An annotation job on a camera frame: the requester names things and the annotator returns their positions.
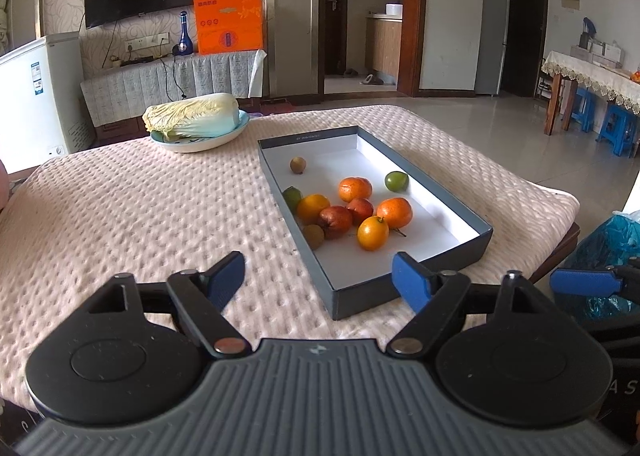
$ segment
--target lace tablecloth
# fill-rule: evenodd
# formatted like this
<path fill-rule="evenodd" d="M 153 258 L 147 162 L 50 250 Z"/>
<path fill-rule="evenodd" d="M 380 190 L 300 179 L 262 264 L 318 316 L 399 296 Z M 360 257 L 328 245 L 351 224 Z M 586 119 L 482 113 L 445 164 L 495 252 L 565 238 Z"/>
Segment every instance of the lace tablecloth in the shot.
<path fill-rule="evenodd" d="M 396 299 L 332 321 L 258 160 L 260 139 L 351 125 L 494 227 L 482 259 L 464 270 L 477 283 L 498 283 L 508 269 L 530 276 L 578 212 L 573 196 L 518 178 L 395 106 L 252 119 L 237 139 L 202 153 L 171 153 L 145 138 L 52 159 L 0 214 L 0 398 L 33 408 L 24 382 L 31 351 L 113 274 L 164 281 L 232 250 L 247 270 L 224 315 L 253 346 L 263 337 L 371 337 L 384 346 L 411 309 Z"/>
<path fill-rule="evenodd" d="M 552 76 L 561 74 L 577 80 L 606 99 L 615 101 L 636 115 L 640 114 L 640 84 L 622 75 L 560 52 L 549 52 L 542 71 Z"/>

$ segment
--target circular logo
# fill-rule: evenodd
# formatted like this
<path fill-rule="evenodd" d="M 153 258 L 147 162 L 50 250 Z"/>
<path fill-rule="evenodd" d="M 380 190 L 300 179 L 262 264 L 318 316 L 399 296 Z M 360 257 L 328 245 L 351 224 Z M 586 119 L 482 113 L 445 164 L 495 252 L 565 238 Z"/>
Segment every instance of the circular logo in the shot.
<path fill-rule="evenodd" d="M 220 36 L 220 45 L 225 48 L 231 48 L 238 44 L 238 35 L 233 30 L 227 30 Z"/>

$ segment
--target refrigerator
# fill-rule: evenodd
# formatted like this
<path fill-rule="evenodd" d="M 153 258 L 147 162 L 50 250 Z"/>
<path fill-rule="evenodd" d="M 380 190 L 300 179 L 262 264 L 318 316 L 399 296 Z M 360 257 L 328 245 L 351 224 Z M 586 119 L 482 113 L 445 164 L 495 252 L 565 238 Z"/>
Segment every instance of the refrigerator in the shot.
<path fill-rule="evenodd" d="M 78 32 L 44 36 L 0 57 L 0 159 L 9 173 L 91 146 L 81 82 Z"/>
<path fill-rule="evenodd" d="M 498 95 L 509 29 L 509 0 L 482 0 L 482 27 L 475 91 Z"/>

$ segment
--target doorway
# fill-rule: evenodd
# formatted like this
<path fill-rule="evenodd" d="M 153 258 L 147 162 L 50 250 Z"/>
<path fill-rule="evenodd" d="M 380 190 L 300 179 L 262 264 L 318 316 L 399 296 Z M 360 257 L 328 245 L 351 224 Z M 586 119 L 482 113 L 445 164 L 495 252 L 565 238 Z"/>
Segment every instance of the doorway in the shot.
<path fill-rule="evenodd" d="M 327 98 L 400 95 L 403 22 L 401 15 L 387 17 L 387 3 L 401 4 L 402 0 L 319 0 L 320 94 Z M 410 19 L 412 11 L 423 9 L 409 8 Z M 412 56 L 415 61 L 417 50 Z"/>
<path fill-rule="evenodd" d="M 545 50 L 547 6 L 548 0 L 510 0 L 502 90 L 521 97 L 536 94 Z"/>

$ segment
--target blue plastic bag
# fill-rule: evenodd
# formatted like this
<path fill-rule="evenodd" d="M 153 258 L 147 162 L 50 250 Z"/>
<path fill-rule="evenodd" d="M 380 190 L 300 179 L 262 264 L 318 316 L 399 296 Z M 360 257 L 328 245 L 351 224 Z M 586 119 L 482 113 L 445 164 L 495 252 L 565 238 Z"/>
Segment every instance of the blue plastic bag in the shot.
<path fill-rule="evenodd" d="M 624 265 L 630 256 L 640 256 L 640 223 L 616 214 L 583 239 L 562 267 L 601 271 L 607 265 Z M 556 305 L 578 323 L 640 311 L 640 306 L 617 295 L 585 297 L 556 293 L 555 298 Z"/>

